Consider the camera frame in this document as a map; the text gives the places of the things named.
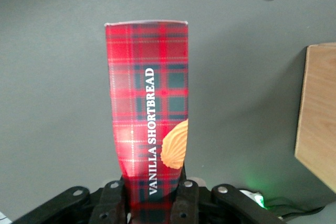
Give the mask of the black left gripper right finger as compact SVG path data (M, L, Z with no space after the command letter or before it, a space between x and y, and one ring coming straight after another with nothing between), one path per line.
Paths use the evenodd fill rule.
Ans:
M187 179L182 168L170 223L284 223L229 184L208 190Z

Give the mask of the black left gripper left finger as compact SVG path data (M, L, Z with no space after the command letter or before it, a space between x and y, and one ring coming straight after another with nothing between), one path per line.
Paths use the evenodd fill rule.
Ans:
M94 193L71 187L13 223L127 223L124 181L111 181Z

